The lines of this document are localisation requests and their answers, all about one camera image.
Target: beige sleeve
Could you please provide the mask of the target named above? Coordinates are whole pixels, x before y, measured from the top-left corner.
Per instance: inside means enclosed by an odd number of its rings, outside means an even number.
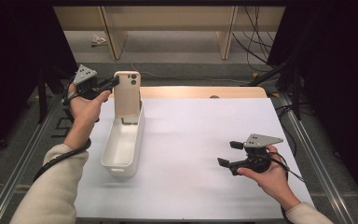
[[[55,146],[44,164],[71,150],[64,144]],[[77,185],[88,157],[82,152],[49,168],[28,190],[10,223],[75,223]]]
[[[309,203],[301,203],[286,212],[287,218],[295,224],[332,224],[327,217]]]

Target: person's right hand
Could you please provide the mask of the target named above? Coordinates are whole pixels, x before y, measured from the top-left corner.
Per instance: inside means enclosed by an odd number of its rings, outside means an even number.
[[[267,150],[269,152],[278,152],[274,146],[267,146]],[[271,157],[277,161],[281,161],[281,158],[276,154],[272,154]],[[285,211],[300,203],[300,200],[292,192],[287,183],[286,172],[274,161],[271,162],[269,169],[262,174],[247,168],[239,168],[237,172],[257,182],[258,186],[260,186],[267,195],[280,203]]]
[[[69,92],[75,92],[76,86],[71,84]],[[94,127],[95,121],[101,113],[101,106],[108,99],[110,91],[103,91],[93,100],[77,96],[71,100],[71,113],[74,116],[74,124],[63,143],[71,149],[85,146]]]

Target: aluminum rail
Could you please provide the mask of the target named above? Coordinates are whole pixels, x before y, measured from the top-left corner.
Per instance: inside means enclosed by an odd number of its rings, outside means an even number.
[[[60,102],[61,97],[56,95],[52,98],[51,106],[52,108],[49,110],[48,114],[46,115],[45,120],[38,124],[31,140],[29,141],[26,149],[22,153],[19,162],[17,163],[16,167],[14,168],[13,172],[11,173],[8,181],[3,186],[2,191],[0,192],[0,219],[2,215],[5,213],[5,210],[14,194],[14,191],[19,184],[31,158],[34,155],[34,152],[39,145],[40,140],[43,137],[43,134],[50,122],[51,115],[54,111],[54,108]]]
[[[283,105],[291,105],[291,101],[287,94],[281,94],[281,102]],[[292,122],[296,134],[300,139],[309,159],[310,163],[313,166],[313,170],[321,182],[322,187],[329,199],[331,205],[333,206],[334,211],[339,219],[339,223],[350,224],[354,223],[353,218],[348,210],[343,197],[340,195],[336,185],[334,184],[333,179],[330,177],[330,174],[327,172],[321,157],[319,156],[315,146],[312,144],[310,137],[307,134],[304,126],[302,125],[301,120],[297,120],[296,115],[290,111],[288,113],[290,121]]]

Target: white table surface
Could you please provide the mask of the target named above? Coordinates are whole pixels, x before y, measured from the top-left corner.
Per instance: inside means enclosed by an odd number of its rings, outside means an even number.
[[[114,100],[103,104],[78,186],[78,217],[144,221],[260,221],[282,218],[280,206],[257,184],[233,176],[217,158],[246,159],[230,141],[251,133],[283,139],[275,147],[300,174],[268,98],[143,99],[145,129],[138,171],[112,177],[101,165]],[[304,183],[289,175],[302,202],[312,203]]]

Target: smartphone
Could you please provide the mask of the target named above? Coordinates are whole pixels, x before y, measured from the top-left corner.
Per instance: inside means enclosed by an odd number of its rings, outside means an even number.
[[[138,116],[141,111],[139,89],[141,87],[141,74],[135,71],[118,71],[118,85],[113,88],[115,95],[115,116],[128,118]]]

